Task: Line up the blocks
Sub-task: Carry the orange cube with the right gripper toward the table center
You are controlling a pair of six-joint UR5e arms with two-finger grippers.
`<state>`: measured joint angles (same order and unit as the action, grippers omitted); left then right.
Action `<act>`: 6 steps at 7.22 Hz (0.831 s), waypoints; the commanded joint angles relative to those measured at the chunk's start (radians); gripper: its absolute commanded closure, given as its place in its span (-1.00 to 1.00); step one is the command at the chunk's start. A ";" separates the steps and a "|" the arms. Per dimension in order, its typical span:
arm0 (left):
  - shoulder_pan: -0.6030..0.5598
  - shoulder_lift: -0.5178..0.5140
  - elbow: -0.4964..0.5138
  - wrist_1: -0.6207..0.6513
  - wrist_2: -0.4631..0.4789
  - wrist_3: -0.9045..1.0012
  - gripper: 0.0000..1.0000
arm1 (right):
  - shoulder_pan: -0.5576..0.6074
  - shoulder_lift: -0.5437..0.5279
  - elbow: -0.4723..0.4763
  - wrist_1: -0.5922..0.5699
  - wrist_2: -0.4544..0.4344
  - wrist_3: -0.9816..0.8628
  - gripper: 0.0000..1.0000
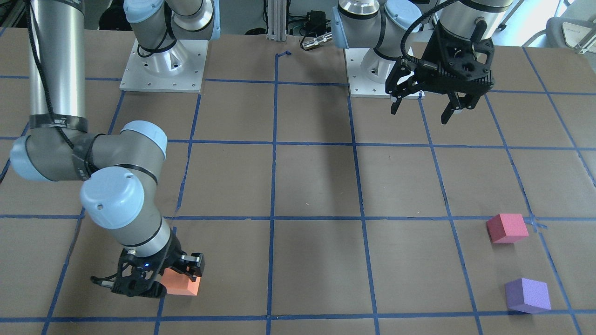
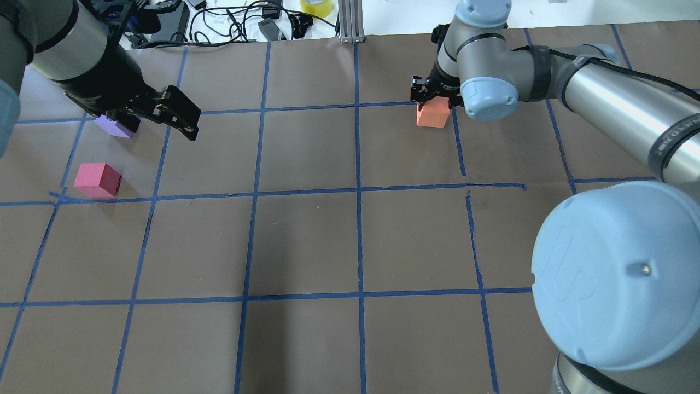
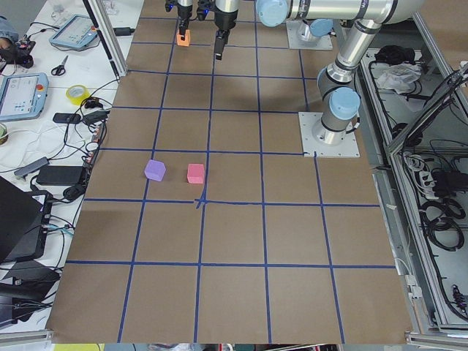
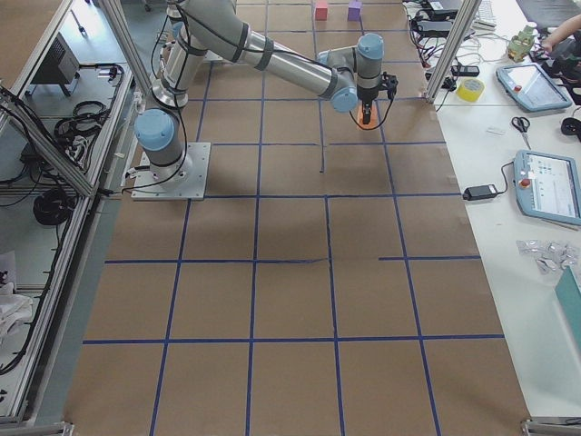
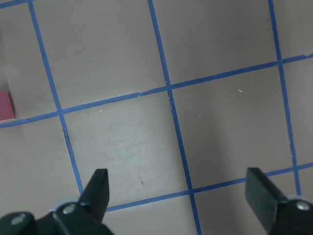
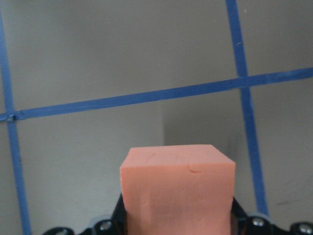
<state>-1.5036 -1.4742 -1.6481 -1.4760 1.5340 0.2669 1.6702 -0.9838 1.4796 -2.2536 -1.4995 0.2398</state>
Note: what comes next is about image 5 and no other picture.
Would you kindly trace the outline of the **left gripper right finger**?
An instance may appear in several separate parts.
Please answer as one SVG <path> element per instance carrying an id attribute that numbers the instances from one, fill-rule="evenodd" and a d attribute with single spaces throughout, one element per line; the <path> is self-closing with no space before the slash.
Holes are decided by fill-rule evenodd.
<path id="1" fill-rule="evenodd" d="M 268 235 L 313 233 L 313 203 L 284 194 L 261 169 L 247 168 L 245 198 Z"/>

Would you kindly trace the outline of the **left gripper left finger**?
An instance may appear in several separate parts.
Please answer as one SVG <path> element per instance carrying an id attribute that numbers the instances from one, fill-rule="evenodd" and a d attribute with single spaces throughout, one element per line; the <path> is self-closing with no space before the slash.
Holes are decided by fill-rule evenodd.
<path id="1" fill-rule="evenodd" d="M 97 169 L 76 202 L 59 205 L 40 219 L 28 211 L 0 218 L 2 235 L 112 235 L 102 223 L 110 198 L 106 169 Z"/>

